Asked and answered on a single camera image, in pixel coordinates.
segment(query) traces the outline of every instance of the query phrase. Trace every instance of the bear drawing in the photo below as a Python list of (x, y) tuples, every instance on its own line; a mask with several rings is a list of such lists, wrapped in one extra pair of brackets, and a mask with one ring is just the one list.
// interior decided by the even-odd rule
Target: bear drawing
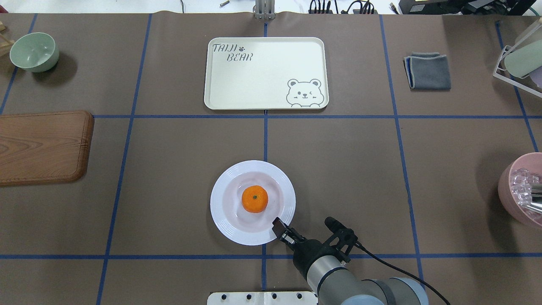
[(311, 81), (298, 81), (291, 79), (288, 81), (288, 95), (286, 101), (292, 107), (319, 107), (324, 102), (324, 95), (320, 91), (322, 83), (318, 79)]

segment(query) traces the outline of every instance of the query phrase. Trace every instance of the green cup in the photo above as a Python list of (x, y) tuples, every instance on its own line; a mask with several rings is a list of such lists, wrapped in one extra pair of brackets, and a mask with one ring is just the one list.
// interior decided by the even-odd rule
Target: green cup
[(15, 42), (9, 59), (23, 70), (43, 72), (51, 69), (59, 60), (59, 48), (50, 35), (31, 33)]

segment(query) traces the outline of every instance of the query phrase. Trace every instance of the pink bowl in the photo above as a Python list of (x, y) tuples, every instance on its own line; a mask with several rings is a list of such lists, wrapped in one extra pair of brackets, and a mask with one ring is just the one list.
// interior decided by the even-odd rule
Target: pink bowl
[(499, 179), (499, 198), (512, 217), (528, 226), (542, 228), (542, 218), (533, 220), (529, 217), (527, 213), (530, 211), (519, 206), (512, 195), (510, 177), (515, 170), (520, 168), (526, 168), (534, 174), (542, 174), (542, 152), (531, 152), (522, 155), (505, 169)]

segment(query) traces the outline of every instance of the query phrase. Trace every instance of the gray cloth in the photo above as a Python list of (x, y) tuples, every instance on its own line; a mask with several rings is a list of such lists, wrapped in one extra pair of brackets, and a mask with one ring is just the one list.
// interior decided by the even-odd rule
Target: gray cloth
[(404, 58), (411, 89), (450, 90), (448, 58), (440, 53), (416, 53)]

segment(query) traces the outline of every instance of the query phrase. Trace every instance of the tangerine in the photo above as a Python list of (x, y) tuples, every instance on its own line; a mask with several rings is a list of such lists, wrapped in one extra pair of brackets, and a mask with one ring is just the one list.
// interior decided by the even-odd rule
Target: tangerine
[(247, 187), (241, 196), (243, 208), (250, 213), (262, 212), (266, 209), (268, 200), (266, 190), (259, 185)]

